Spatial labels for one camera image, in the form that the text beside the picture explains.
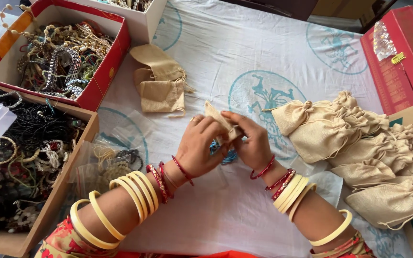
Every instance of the white bedsheet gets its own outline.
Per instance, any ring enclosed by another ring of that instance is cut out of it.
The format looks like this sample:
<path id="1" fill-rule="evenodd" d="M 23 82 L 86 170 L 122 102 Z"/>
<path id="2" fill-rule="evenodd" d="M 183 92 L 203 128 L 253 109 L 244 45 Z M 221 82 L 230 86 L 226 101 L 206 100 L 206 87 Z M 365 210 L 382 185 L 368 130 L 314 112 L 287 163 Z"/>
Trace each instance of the white bedsheet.
<path id="1" fill-rule="evenodd" d="M 189 119 L 203 113 L 203 104 L 209 100 L 216 109 L 242 113 L 266 127 L 272 151 L 289 166 L 297 154 L 262 108 L 294 99 L 333 100 L 339 91 L 349 90 L 362 108 L 383 113 L 359 38 L 359 34 L 218 0 L 169 0 L 153 43 L 181 64 L 188 84 L 196 89 L 186 94 L 186 116 L 144 114 L 152 123 L 129 118 L 133 110 L 141 112 L 141 103 L 132 78 L 139 65 L 127 56 L 98 110 L 100 131 L 106 134 L 116 125 L 134 126 L 145 161 L 158 164 L 176 153 Z M 263 191 L 264 183 L 249 180 L 249 168 L 236 162 L 220 169 L 225 180 L 210 181 L 214 191 L 183 186 L 174 200 L 137 227 L 120 248 L 309 257 L 308 241 L 286 215 L 275 210 Z M 329 184 L 324 187 L 330 191 Z M 344 206 L 341 201 L 339 209 Z M 358 215 L 353 225 L 378 257 L 412 257 L 403 231 L 375 229 Z"/>

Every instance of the white cardboard box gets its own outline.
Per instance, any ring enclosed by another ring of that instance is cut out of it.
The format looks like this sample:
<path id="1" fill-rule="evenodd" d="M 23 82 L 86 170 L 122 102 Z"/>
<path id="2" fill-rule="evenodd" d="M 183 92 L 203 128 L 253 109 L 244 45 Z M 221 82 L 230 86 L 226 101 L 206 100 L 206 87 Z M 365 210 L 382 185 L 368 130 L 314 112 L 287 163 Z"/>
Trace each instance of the white cardboard box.
<path id="1" fill-rule="evenodd" d="M 69 0 L 82 5 L 98 8 L 102 11 L 110 12 L 122 16 L 127 21 L 132 45 L 151 43 L 167 0 L 153 0 L 146 12 L 135 11 L 122 8 L 117 5 L 100 3 L 96 0 Z"/>

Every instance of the cream bangle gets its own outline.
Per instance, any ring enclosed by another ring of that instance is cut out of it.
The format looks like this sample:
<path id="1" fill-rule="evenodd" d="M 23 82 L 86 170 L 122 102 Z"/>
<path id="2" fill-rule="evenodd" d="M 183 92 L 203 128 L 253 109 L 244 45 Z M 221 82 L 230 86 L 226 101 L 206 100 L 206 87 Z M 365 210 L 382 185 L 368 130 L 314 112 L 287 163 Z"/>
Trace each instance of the cream bangle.
<path id="1" fill-rule="evenodd" d="M 141 173 L 138 170 L 135 170 L 132 173 L 135 173 L 137 176 L 139 176 L 146 184 L 147 189 L 149 189 L 149 191 L 151 192 L 152 200 L 154 201 L 154 211 L 156 211 L 159 208 L 159 199 L 157 198 L 156 190 L 154 190 L 154 187 L 152 186 L 151 182 L 143 173 Z"/>
<path id="2" fill-rule="evenodd" d="M 117 243 L 106 243 L 104 241 L 101 241 L 100 239 L 96 238 L 94 235 L 92 235 L 82 224 L 82 222 L 79 220 L 79 216 L 77 215 L 77 207 L 79 204 L 84 203 L 84 202 L 90 202 L 87 199 L 82 199 L 77 202 L 75 202 L 70 209 L 70 218 L 72 225 L 76 229 L 76 231 L 83 236 L 87 241 L 89 241 L 92 245 L 101 248 L 101 249 L 106 249 L 106 250 L 111 250 L 115 249 L 118 247 L 120 242 Z"/>
<path id="3" fill-rule="evenodd" d="M 350 222 L 352 221 L 352 213 L 349 212 L 348 210 L 340 210 L 340 213 L 346 213 L 347 217 L 344 220 L 344 223 L 342 223 L 342 225 L 340 225 L 340 227 L 338 229 L 336 229 L 336 231 L 332 232 L 329 236 L 318 240 L 318 241 L 309 241 L 310 244 L 312 244 L 312 246 L 314 247 L 318 247 L 318 246 L 322 246 L 324 244 L 327 244 L 331 241 L 333 241 L 336 237 L 338 237 L 347 227 L 348 225 L 350 225 Z"/>
<path id="4" fill-rule="evenodd" d="M 299 203 L 301 203 L 302 199 L 304 198 L 304 196 L 307 194 L 308 190 L 312 189 L 313 191 L 317 190 L 317 184 L 315 183 L 311 183 L 309 185 L 307 185 L 304 190 L 301 192 L 301 194 L 297 197 L 296 201 L 294 202 L 293 208 L 290 211 L 290 222 L 293 222 L 293 216 L 294 213 L 297 209 L 297 207 L 299 206 Z"/>
<path id="5" fill-rule="evenodd" d="M 138 209 L 138 215 L 140 216 L 140 221 L 138 223 L 141 224 L 141 222 L 143 222 L 143 208 L 141 207 L 140 201 L 138 200 L 138 197 L 136 196 L 136 194 L 133 192 L 132 188 L 130 188 L 129 185 L 127 185 L 127 183 L 125 183 L 124 181 L 122 181 L 121 179 L 114 179 L 111 180 L 111 182 L 109 182 L 109 189 L 112 190 L 114 189 L 114 184 L 119 184 L 121 185 L 125 190 L 127 190 L 127 192 L 129 193 L 129 195 L 132 197 L 136 208 Z"/>
<path id="6" fill-rule="evenodd" d="M 141 181 L 141 179 L 135 175 L 134 173 L 128 173 L 125 175 L 126 177 L 130 177 L 131 179 L 135 180 L 135 182 L 140 186 L 141 190 L 143 190 L 143 193 L 146 196 L 146 200 L 148 200 L 148 206 L 149 206 L 149 215 L 152 215 L 154 213 L 154 202 L 152 201 L 152 197 L 149 194 L 149 191 L 147 190 L 147 186 Z"/>
<path id="7" fill-rule="evenodd" d="M 283 202 L 283 204 L 280 206 L 280 208 L 278 209 L 279 212 L 281 213 L 285 213 L 290 207 L 291 205 L 294 203 L 294 201 L 296 200 L 296 198 L 301 194 L 301 192 L 304 190 L 305 186 L 308 183 L 308 178 L 307 177 L 302 177 L 301 181 L 299 182 L 299 184 L 296 186 L 296 188 L 294 189 L 294 191 L 290 194 L 290 196 L 288 196 L 288 198 L 286 198 L 286 201 Z"/>
<path id="8" fill-rule="evenodd" d="M 143 194 L 141 194 L 141 191 L 138 189 L 138 186 L 136 186 L 135 183 L 126 176 L 121 176 L 118 179 L 125 181 L 127 184 L 129 184 L 130 188 L 132 188 L 132 190 L 135 192 L 136 196 L 138 197 L 138 200 L 140 201 L 141 208 L 143 208 L 143 220 L 146 220 L 146 218 L 148 217 L 148 207 L 146 205 L 146 201 L 143 197 Z"/>
<path id="9" fill-rule="evenodd" d="M 288 186 L 283 190 L 283 192 L 278 196 L 278 198 L 273 202 L 273 205 L 275 208 L 280 208 L 281 204 L 286 200 L 288 195 L 290 195 L 293 191 L 294 188 L 299 184 L 301 181 L 302 176 L 299 174 L 295 174 L 291 182 L 288 184 Z"/>
<path id="10" fill-rule="evenodd" d="M 114 228 L 114 226 L 112 226 L 111 222 L 109 222 L 105 214 L 101 211 L 100 206 L 98 206 L 98 203 L 96 202 L 96 197 L 100 195 L 101 194 L 98 191 L 89 192 L 90 204 L 92 204 L 92 207 L 95 210 L 96 215 L 101 220 L 106 229 L 111 233 L 111 235 L 113 235 L 115 238 L 121 241 L 125 238 L 125 236 L 118 232 L 117 229 Z"/>

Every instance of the clothing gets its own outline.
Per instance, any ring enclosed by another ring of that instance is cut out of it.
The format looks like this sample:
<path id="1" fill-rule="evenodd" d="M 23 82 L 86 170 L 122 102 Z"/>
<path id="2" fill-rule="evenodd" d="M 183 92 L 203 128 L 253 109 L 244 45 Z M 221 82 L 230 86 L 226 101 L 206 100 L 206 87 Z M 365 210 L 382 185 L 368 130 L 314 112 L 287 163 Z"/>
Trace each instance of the clothing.
<path id="1" fill-rule="evenodd" d="M 372 250 L 364 242 L 361 233 L 356 232 L 355 236 L 338 248 L 324 253 L 313 254 L 313 258 L 376 258 Z M 81 240 L 74 230 L 71 219 L 68 216 L 60 222 L 50 236 L 46 237 L 34 258 L 187 258 L 189 256 L 152 254 L 152 253 L 125 253 L 118 252 L 117 249 L 99 250 L 90 247 Z M 256 256 L 228 251 L 216 253 L 197 258 L 256 258 Z"/>

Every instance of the hand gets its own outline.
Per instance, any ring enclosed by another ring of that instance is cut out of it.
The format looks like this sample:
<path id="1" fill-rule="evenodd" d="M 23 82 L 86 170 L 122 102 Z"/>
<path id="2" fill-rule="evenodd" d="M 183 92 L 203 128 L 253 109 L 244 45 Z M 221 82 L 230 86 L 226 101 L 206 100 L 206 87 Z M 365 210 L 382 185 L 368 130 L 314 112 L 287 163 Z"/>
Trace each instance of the hand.
<path id="1" fill-rule="evenodd" d="M 191 178 L 210 172 L 226 157 L 229 145 L 222 145 L 211 155 L 213 139 L 221 135 L 228 139 L 227 129 L 212 117 L 196 115 L 184 132 L 176 159 Z"/>
<path id="2" fill-rule="evenodd" d="M 233 124 L 240 126 L 247 137 L 245 141 L 242 141 L 241 137 L 233 140 L 237 155 L 258 173 L 264 170 L 272 159 L 267 130 L 243 115 L 231 111 L 222 111 L 221 114 Z"/>

